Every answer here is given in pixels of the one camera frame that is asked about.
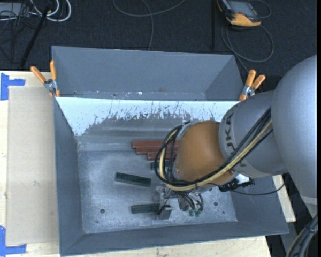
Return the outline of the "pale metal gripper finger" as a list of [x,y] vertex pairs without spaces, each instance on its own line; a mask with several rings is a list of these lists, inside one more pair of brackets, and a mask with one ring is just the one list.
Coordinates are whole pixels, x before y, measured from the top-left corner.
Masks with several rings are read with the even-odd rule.
[[172,207],[170,205],[163,205],[159,211],[157,211],[158,220],[168,220],[171,216]]
[[152,200],[156,204],[164,203],[164,190],[162,186],[156,186],[152,191]]

